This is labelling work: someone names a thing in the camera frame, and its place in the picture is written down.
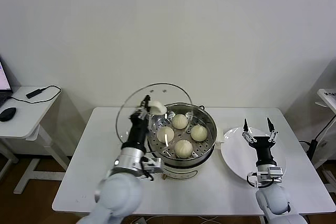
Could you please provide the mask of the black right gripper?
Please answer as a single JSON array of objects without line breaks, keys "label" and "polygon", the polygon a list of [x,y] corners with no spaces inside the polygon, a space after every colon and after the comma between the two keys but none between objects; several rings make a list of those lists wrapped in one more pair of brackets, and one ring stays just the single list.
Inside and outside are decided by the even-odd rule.
[{"label": "black right gripper", "polygon": [[269,136],[252,136],[249,133],[249,127],[247,120],[244,119],[242,137],[245,141],[250,144],[252,148],[256,150],[257,162],[256,166],[260,165],[276,165],[271,154],[271,148],[275,145],[276,138],[278,136],[278,131],[276,131],[274,124],[271,122],[270,118],[267,118],[268,128],[270,132]]}]

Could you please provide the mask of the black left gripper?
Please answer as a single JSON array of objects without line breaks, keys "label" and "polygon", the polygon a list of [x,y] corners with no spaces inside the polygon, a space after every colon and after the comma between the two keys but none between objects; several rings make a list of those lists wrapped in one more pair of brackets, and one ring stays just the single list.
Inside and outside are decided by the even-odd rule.
[{"label": "black left gripper", "polygon": [[145,151],[145,139],[148,133],[149,120],[144,118],[144,115],[149,114],[149,103],[151,97],[146,95],[140,104],[140,107],[134,109],[133,113],[129,116],[132,123],[132,127],[128,136],[128,139],[123,143],[123,148],[135,148],[141,151]]}]

